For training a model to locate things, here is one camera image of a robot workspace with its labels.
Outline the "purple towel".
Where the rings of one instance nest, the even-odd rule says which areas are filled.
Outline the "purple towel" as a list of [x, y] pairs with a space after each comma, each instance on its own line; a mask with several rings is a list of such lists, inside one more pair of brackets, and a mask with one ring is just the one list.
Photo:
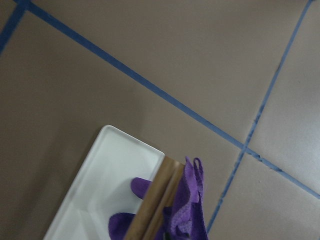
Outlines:
[[[204, 169], [201, 160], [196, 157], [191, 164], [185, 157], [185, 167], [179, 181], [172, 206], [162, 210], [163, 224], [153, 240], [208, 240], [204, 216]], [[133, 194], [144, 199], [152, 181], [135, 177], [130, 183]], [[111, 240], [124, 240], [132, 223], [134, 213], [119, 212], [109, 218], [108, 233]]]

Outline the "white wooden towel rack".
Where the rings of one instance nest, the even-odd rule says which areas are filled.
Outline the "white wooden towel rack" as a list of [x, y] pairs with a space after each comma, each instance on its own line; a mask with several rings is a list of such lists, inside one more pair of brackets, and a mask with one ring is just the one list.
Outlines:
[[184, 165], [112, 125], [99, 132], [45, 239], [108, 240], [116, 213], [132, 213], [127, 240], [153, 240]]

